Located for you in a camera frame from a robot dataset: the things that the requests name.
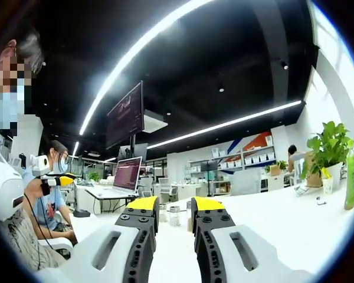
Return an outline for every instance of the plant pot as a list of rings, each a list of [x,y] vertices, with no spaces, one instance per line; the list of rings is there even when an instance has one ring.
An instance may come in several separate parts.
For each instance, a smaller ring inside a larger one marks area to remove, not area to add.
[[[333,178],[333,190],[337,190],[340,187],[341,167],[342,162],[326,169]]]

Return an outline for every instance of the laptop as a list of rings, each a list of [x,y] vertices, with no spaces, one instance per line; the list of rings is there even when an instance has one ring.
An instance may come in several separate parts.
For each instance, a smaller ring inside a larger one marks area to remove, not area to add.
[[[114,191],[118,194],[138,196],[136,188],[141,164],[141,156],[119,161],[114,174]]]

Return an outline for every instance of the blue shirt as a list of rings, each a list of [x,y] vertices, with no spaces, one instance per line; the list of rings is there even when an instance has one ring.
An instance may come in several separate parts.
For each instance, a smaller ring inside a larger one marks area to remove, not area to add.
[[[26,187],[27,184],[34,179],[34,176],[31,174],[31,171],[26,170],[22,179]],[[59,187],[55,186],[51,188],[49,195],[38,198],[34,203],[33,211],[38,223],[45,227],[48,226],[50,230],[54,230],[58,225],[54,215],[60,206],[65,206],[65,202]]]

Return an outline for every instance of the green bottle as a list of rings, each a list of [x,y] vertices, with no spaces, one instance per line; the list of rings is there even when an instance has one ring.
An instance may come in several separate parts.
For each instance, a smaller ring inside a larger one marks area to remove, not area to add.
[[[348,168],[348,178],[346,187],[345,209],[350,210],[354,207],[354,141],[348,141],[350,148],[348,156],[346,157],[346,165]]]

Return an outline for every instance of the laptop screen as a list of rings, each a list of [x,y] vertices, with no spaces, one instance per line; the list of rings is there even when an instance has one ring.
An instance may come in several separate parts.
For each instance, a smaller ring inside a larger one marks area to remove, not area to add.
[[[118,162],[113,185],[115,187],[135,191],[139,178],[140,164],[142,164],[141,157],[125,159]]]

